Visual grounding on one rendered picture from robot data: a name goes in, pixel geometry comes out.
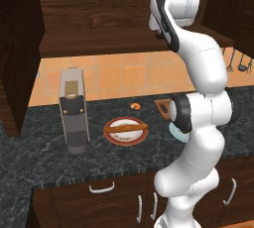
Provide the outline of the brown wooden cutting board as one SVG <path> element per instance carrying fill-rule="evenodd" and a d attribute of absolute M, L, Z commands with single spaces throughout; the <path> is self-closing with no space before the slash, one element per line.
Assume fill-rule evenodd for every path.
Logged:
<path fill-rule="evenodd" d="M 166 99 L 156 99 L 154 101 L 160 115 L 164 120 L 170 120 L 170 112 L 169 112 L 169 104 L 171 102 L 171 98 Z"/>

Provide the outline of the dark wood cabinet door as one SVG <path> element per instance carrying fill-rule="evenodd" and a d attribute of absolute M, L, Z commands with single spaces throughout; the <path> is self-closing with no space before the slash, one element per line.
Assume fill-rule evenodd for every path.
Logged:
<path fill-rule="evenodd" d="M 136 219 L 138 195 L 62 198 L 55 205 L 62 228 L 143 228 L 143 219 Z"/>
<path fill-rule="evenodd" d="M 241 168 L 224 182 L 222 200 L 229 196 L 232 178 L 235 178 L 237 188 L 230 204 L 224 205 L 222 202 L 219 206 L 219 226 L 254 220 L 254 156 L 245 158 Z"/>
<path fill-rule="evenodd" d="M 156 220 L 164 213 L 168 201 L 167 198 L 158 195 L 156 217 L 155 219 L 152 219 L 151 215 L 154 212 L 154 193 L 156 192 L 156 189 L 154 187 L 155 174 L 156 173 L 154 171 L 149 173 L 145 228 L 154 228 Z"/>

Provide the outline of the dark wood tall cabinet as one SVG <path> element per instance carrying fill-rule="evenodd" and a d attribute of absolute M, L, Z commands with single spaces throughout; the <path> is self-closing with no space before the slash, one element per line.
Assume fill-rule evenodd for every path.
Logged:
<path fill-rule="evenodd" d="M 9 137 L 21 133 L 44 33 L 40 0 L 0 0 L 0 120 Z"/>

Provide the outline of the brown baguette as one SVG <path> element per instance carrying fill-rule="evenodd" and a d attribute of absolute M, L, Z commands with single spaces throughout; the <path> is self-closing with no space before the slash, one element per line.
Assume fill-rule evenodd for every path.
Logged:
<path fill-rule="evenodd" d="M 148 128 L 148 125 L 145 123 L 137 124 L 137 125 L 120 125 L 115 127 L 104 127 L 104 132 L 106 133 L 122 133 L 122 132 L 132 132 L 132 131 L 140 131 Z"/>

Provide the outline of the red rimmed white plate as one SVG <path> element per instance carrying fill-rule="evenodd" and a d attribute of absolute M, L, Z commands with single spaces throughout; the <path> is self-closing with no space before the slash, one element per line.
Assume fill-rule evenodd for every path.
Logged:
<path fill-rule="evenodd" d="M 124 125 L 139 125 L 142 124 L 140 119 L 135 117 L 117 117 L 105 124 L 105 127 L 117 127 Z M 107 133 L 103 131 L 104 137 L 111 143 L 118 146 L 133 146 L 144 141 L 148 135 L 148 129 L 139 131 L 121 132 L 121 133 Z"/>

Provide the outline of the grey coffee machine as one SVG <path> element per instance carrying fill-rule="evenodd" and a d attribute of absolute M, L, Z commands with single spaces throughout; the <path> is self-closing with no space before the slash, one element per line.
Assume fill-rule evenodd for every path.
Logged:
<path fill-rule="evenodd" d="M 72 154 L 82 154 L 87 148 L 90 137 L 83 72 L 80 68 L 69 67 L 62 70 L 59 104 L 67 148 Z"/>

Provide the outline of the teal plate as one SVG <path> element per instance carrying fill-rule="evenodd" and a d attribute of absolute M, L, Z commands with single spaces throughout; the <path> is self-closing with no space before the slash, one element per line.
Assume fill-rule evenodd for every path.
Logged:
<path fill-rule="evenodd" d="M 189 134 L 183 133 L 173 122 L 170 123 L 169 130 L 172 136 L 180 142 L 186 143 L 190 138 Z"/>

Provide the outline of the dark wood drawer front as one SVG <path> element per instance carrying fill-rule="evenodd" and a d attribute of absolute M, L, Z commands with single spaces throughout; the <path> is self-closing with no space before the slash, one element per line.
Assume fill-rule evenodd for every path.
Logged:
<path fill-rule="evenodd" d="M 64 185 L 60 187 L 54 187 L 52 194 L 54 199 L 75 199 L 92 197 L 92 196 L 111 196 L 111 195 L 128 195 L 131 193 L 137 193 L 143 191 L 147 187 L 148 176 L 145 173 L 137 173 L 127 176 L 118 176 L 113 178 L 107 178 L 103 180 L 88 181 L 78 184 Z M 112 181 L 115 182 L 115 188 L 112 191 L 93 194 L 89 191 L 88 187 L 91 185 L 93 189 L 105 188 L 112 185 Z"/>

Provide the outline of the dark hanging slotted utensil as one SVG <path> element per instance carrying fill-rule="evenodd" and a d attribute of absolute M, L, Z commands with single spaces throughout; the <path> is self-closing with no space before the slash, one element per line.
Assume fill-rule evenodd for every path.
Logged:
<path fill-rule="evenodd" d="M 230 62 L 229 62 L 229 65 L 227 67 L 227 71 L 228 72 L 233 72 L 232 63 L 233 63 L 233 59 L 234 59 L 234 54 L 235 54 L 235 48 L 232 49 L 232 54 L 231 54 Z"/>

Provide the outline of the dark hanging ladle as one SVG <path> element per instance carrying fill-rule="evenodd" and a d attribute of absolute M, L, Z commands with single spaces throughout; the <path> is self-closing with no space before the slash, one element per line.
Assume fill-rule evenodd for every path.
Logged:
<path fill-rule="evenodd" d="M 243 58 L 244 58 L 244 54 L 242 54 L 239 65 L 238 65 L 239 71 L 246 71 L 247 70 L 247 66 L 242 63 Z"/>

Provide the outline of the dark wood corner wall cabinet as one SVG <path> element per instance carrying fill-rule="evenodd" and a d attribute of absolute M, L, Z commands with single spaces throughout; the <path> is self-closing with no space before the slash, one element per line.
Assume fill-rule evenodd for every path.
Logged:
<path fill-rule="evenodd" d="M 222 47 L 234 47 L 254 58 L 254 0 L 202 0 L 204 26 L 224 37 Z"/>

